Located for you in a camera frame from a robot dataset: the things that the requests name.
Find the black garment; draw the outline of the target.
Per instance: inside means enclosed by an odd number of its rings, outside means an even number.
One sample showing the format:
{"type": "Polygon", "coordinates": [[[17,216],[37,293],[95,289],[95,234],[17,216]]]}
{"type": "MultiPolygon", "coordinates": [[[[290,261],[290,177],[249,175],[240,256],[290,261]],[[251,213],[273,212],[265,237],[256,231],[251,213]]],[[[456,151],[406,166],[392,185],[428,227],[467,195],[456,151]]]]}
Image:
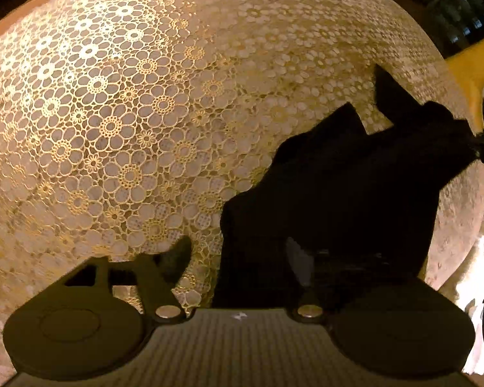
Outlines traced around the black garment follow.
{"type": "Polygon", "coordinates": [[[281,143],[262,179],[225,203],[214,308],[291,308],[288,238],[323,255],[333,297],[419,274],[441,190],[476,160],[474,134],[447,107],[416,101],[385,69],[375,79],[389,128],[368,134],[345,104],[281,143]]]}

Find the floral lace tablecloth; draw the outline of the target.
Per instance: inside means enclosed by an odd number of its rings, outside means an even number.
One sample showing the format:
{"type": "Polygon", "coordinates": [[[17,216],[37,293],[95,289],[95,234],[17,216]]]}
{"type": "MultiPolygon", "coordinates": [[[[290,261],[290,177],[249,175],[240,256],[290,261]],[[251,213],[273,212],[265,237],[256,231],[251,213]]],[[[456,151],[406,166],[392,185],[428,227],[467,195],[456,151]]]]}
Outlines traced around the floral lace tablecloth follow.
{"type": "Polygon", "coordinates": [[[181,235],[178,289],[210,303],[220,206],[289,136],[350,103],[369,132],[383,65],[469,118],[423,29],[393,0],[31,0],[0,21],[0,385],[10,314],[93,255],[181,235]]]}

